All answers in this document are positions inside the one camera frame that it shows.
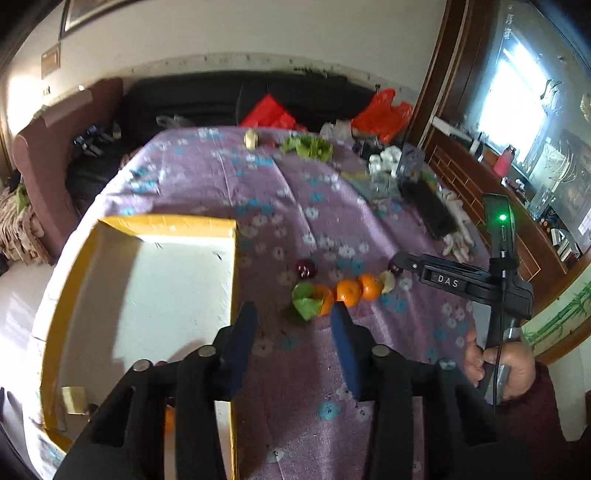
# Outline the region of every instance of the wire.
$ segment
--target wire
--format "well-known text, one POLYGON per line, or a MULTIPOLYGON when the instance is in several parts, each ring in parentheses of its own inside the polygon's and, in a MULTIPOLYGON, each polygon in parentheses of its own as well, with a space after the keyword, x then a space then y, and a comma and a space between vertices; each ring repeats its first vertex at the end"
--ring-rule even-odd
POLYGON ((495 370, 492 374, 492 411, 496 412, 496 399, 497 399, 497 382, 499 381, 499 366, 501 364, 501 352, 503 350, 503 320, 505 317, 505 294, 507 291, 507 279, 504 277, 501 280, 501 311, 499 315, 499 347, 496 350, 495 359, 495 370))

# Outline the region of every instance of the maroon sleeve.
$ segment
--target maroon sleeve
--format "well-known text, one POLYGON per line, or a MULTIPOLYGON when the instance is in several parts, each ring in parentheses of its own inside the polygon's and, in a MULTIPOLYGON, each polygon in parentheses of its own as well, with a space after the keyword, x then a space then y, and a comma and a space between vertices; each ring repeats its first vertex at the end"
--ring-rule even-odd
POLYGON ((591 478, 582 476, 584 454, 591 453, 585 446, 588 442, 582 439, 570 443, 564 439, 548 368, 536 363, 535 371, 535 382, 530 390, 516 400, 501 404, 497 410, 499 415, 505 419, 513 436, 528 446, 534 478, 591 478))

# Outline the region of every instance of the orange-red plastic bag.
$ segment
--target orange-red plastic bag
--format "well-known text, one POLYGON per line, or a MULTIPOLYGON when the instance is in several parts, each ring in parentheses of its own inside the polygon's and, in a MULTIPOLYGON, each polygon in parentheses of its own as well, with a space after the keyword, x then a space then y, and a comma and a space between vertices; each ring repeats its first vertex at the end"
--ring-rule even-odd
POLYGON ((396 90, 393 88, 376 93, 365 110, 353 118, 351 126, 377 135, 384 143, 390 143, 413 115, 413 106, 409 103, 392 106, 395 96, 396 90))
POLYGON ((240 123, 241 127, 276 127, 286 130, 292 130, 296 125, 296 119, 271 95, 267 95, 258 102, 256 107, 240 123))

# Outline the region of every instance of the pink bottle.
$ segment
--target pink bottle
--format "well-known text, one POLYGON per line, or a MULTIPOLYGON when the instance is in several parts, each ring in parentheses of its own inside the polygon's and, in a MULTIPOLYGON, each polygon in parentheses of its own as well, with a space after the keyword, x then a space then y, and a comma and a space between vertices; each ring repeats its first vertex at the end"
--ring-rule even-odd
POLYGON ((515 160, 515 152, 515 147, 509 145, 496 161, 493 170, 500 178, 504 179, 509 173, 511 164, 515 160))

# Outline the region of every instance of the purple tablecloth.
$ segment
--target purple tablecloth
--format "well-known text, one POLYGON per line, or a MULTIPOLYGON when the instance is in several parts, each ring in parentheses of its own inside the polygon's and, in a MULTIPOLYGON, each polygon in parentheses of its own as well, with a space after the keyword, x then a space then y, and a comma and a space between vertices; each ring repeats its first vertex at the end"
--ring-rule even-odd
MULTIPOLYGON (((283 312, 310 257, 315 283, 385 270, 399 250, 441 255, 413 207, 369 205, 339 176, 363 168, 345 145, 331 163, 243 146, 244 129, 195 128, 155 137, 97 198, 88 215, 178 213, 235 218, 239 223, 239 295, 253 300, 260 327, 238 410, 243 478, 361 478, 371 403, 356 403, 343 383, 328 317, 295 323, 283 312)), ((263 130, 281 141, 288 132, 263 130)), ((476 229, 475 263, 488 254, 476 229)), ((426 287, 409 273, 394 291, 350 309, 378 342, 407 358, 463 361, 471 304, 426 287)), ((422 445, 420 423, 415 439, 422 445)), ((414 470, 421 477, 422 454, 414 470)))

